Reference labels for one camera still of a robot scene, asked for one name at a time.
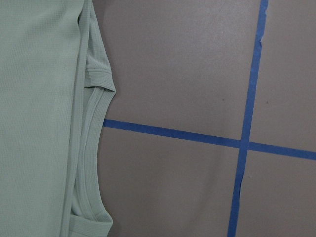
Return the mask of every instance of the green shirt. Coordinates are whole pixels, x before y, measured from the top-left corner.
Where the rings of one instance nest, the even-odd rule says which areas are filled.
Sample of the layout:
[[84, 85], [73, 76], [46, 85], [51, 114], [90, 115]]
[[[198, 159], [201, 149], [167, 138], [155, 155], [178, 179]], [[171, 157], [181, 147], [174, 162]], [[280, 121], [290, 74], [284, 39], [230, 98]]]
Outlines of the green shirt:
[[106, 237], [96, 161], [116, 89], [92, 1], [1, 0], [0, 54], [0, 236]]

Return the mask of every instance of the light green ribbed fabric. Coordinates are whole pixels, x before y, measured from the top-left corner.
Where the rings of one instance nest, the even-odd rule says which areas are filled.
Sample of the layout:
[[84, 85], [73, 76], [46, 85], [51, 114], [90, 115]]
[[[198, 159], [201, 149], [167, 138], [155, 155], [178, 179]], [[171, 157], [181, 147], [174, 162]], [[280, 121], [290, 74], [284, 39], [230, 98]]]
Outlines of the light green ribbed fabric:
[[106, 237], [97, 151], [116, 89], [91, 0], [0, 0], [0, 237]]

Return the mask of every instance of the gray floor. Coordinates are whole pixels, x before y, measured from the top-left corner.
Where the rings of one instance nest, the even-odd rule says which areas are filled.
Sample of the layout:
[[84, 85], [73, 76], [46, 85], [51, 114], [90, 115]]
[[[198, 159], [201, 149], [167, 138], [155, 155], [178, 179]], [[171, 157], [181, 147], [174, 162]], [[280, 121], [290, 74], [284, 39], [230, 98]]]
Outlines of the gray floor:
[[[240, 139], [259, 0], [94, 0], [106, 119]], [[316, 2], [269, 1], [250, 141], [316, 151]], [[238, 149], [104, 127], [109, 237], [224, 237]], [[248, 151], [238, 237], [314, 237], [316, 161]]]

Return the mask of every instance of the blue painter's tape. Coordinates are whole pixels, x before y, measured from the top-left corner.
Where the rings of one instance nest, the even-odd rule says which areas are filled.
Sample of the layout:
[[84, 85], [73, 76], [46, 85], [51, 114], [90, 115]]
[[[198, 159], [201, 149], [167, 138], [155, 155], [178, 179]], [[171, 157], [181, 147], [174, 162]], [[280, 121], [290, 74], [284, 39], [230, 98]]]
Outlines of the blue painter's tape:
[[288, 147], [278, 147], [273, 145], [250, 142], [248, 149], [257, 152], [266, 152], [271, 154], [284, 155], [288, 157], [316, 160], [316, 152], [304, 151]]
[[244, 113], [243, 125], [242, 125], [242, 133], [241, 133], [241, 141], [240, 141], [240, 148], [239, 148], [239, 155], [238, 155], [238, 162], [237, 162], [237, 170], [236, 170], [236, 176], [235, 176], [232, 208], [231, 208], [231, 215], [230, 215], [228, 233], [227, 233], [228, 237], [236, 236], [237, 221], [238, 221], [238, 214], [239, 214], [240, 188], [241, 188], [241, 183], [242, 183], [242, 179], [243, 179], [243, 175], [245, 171], [247, 150], [249, 146], [251, 122], [252, 122], [257, 80], [258, 80], [258, 74], [259, 74], [261, 49], [262, 49], [261, 38], [263, 37], [264, 30], [265, 30], [267, 7], [268, 7], [268, 0], [261, 0], [256, 39], [255, 39], [255, 45], [254, 45], [254, 50], [253, 50], [253, 55], [252, 55], [252, 62], [251, 62], [247, 100], [246, 100], [245, 113]]
[[159, 135], [159, 136], [185, 139], [185, 140], [196, 141], [196, 142], [210, 143], [210, 144], [227, 146], [227, 147], [239, 148], [240, 146], [240, 140], [204, 135], [204, 134], [193, 133], [193, 132], [179, 131], [179, 130], [174, 130], [174, 129], [169, 129], [169, 128], [154, 127], [154, 126], [136, 124], [136, 123], [131, 123], [131, 122], [122, 122], [122, 121], [105, 119], [103, 122], [103, 126], [129, 130], [129, 131], [135, 131], [135, 132], [154, 134], [154, 135]]

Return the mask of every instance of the blue tape line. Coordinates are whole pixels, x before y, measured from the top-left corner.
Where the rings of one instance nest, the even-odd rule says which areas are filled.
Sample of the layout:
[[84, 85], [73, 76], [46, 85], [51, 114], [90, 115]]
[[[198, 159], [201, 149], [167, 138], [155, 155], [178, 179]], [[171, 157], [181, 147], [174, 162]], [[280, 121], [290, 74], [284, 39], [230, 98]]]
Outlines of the blue tape line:
[[235, 148], [240, 147], [240, 140], [204, 135], [204, 134], [193, 133], [193, 132], [179, 131], [179, 130], [174, 130], [174, 129], [169, 129], [169, 128], [154, 127], [154, 126], [136, 124], [136, 123], [131, 123], [131, 122], [122, 122], [122, 121], [105, 119], [103, 122], [103, 126], [129, 130], [129, 131], [135, 131], [135, 132], [154, 134], [154, 135], [165, 136], [165, 137], [180, 138], [180, 139], [196, 141], [196, 142], [210, 143], [210, 144], [227, 146], [227, 147], [235, 147]]
[[228, 233], [227, 233], [228, 237], [236, 236], [237, 221], [238, 221], [238, 214], [239, 214], [240, 187], [241, 187], [241, 182], [243, 179], [245, 166], [246, 166], [246, 157], [247, 157], [247, 150], [249, 146], [252, 114], [253, 114], [253, 108], [254, 108], [254, 102], [255, 102], [256, 87], [257, 87], [259, 65], [260, 65], [260, 58], [261, 58], [261, 49], [262, 49], [261, 38], [263, 37], [264, 30], [265, 30], [267, 7], [268, 7], [268, 0], [261, 0], [256, 39], [255, 39], [255, 45], [254, 45], [254, 50], [253, 50], [253, 55], [252, 55], [252, 62], [251, 62], [251, 71], [250, 71], [250, 79], [249, 79], [249, 86], [248, 86], [248, 92], [247, 92], [246, 107], [245, 107], [245, 113], [244, 113], [243, 125], [242, 125], [242, 133], [241, 133], [240, 149], [239, 149], [238, 162], [237, 162], [237, 170], [236, 170], [236, 176], [235, 176], [232, 208], [231, 208], [231, 215], [230, 215]]
[[299, 149], [293, 149], [288, 147], [279, 147], [273, 145], [266, 145], [256, 142], [249, 143], [249, 150], [257, 152], [266, 152], [276, 155], [284, 155], [288, 157], [297, 157], [316, 160], [316, 152], [304, 151]]

